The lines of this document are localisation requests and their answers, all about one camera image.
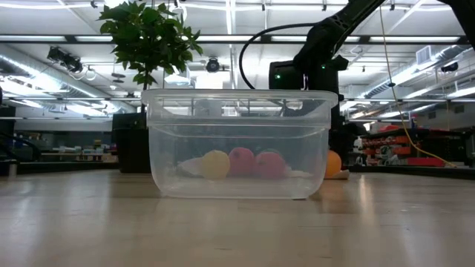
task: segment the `security camera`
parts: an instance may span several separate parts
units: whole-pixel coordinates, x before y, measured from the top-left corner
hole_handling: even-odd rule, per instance
[[[217,61],[217,58],[210,58],[208,64],[206,64],[206,71],[209,73],[216,73],[220,69],[220,63]]]

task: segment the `orange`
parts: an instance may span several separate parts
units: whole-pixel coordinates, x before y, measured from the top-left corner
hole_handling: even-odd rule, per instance
[[[341,171],[341,158],[335,151],[328,151],[325,177],[330,178]]]

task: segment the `yellow fruit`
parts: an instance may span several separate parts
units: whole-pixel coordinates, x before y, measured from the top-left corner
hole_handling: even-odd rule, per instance
[[[201,175],[207,179],[224,179],[230,166],[228,154],[210,151],[201,158]]]

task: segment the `workbench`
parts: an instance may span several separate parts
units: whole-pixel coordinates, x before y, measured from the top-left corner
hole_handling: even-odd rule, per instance
[[[117,170],[0,180],[0,262],[54,266],[473,266],[475,182],[325,181],[309,200],[161,197]]]

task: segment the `yellow cable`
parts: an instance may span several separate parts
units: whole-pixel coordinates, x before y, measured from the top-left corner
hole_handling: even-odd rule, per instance
[[[393,91],[394,100],[396,101],[396,106],[398,107],[399,115],[401,117],[402,127],[404,128],[404,132],[406,133],[406,136],[409,139],[410,145],[413,148],[415,148],[417,151],[419,151],[423,154],[426,154],[428,156],[433,156],[436,159],[440,159],[443,162],[445,162],[445,164],[456,168],[456,166],[454,164],[452,164],[451,162],[441,158],[440,156],[434,155],[432,153],[429,153],[427,151],[422,150],[421,148],[418,148],[416,145],[414,145],[413,140],[410,138],[410,134],[407,131],[406,124],[404,123],[404,116],[402,115],[401,106],[399,105],[398,97],[396,96],[396,91],[394,90],[394,86],[393,86],[393,76],[391,75],[391,69],[390,69],[390,66],[389,66],[389,56],[387,55],[386,33],[384,31],[383,12],[382,12],[381,7],[379,7],[379,17],[381,18],[381,28],[383,30],[384,53],[386,55],[387,73],[389,74],[389,80],[390,80],[390,83],[391,83],[391,90]]]

